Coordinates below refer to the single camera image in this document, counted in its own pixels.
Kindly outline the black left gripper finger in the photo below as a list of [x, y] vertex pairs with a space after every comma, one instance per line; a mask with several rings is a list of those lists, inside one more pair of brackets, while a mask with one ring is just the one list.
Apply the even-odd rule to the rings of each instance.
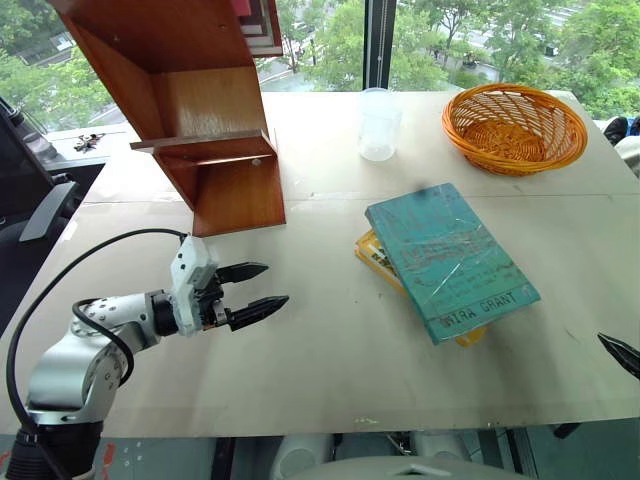
[[218, 268], [215, 273], [216, 283], [241, 283], [250, 280], [269, 269], [269, 266], [259, 262], [243, 262]]
[[288, 295], [271, 296], [253, 301], [239, 310], [227, 310], [227, 325], [236, 331], [258, 323], [280, 310], [288, 300]]

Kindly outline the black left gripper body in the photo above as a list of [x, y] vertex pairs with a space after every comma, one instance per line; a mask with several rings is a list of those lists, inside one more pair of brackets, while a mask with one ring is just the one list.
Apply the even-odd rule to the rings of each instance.
[[201, 288], [195, 291], [198, 313], [203, 330], [227, 325], [232, 317], [231, 310], [223, 303], [222, 285], [231, 281], [231, 269], [218, 269]]

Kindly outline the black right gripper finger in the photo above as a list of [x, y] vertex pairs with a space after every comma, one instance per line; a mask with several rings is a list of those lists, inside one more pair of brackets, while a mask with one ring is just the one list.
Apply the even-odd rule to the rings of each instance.
[[640, 379], [639, 351], [627, 343], [599, 332], [597, 338], [605, 350], [632, 376]]

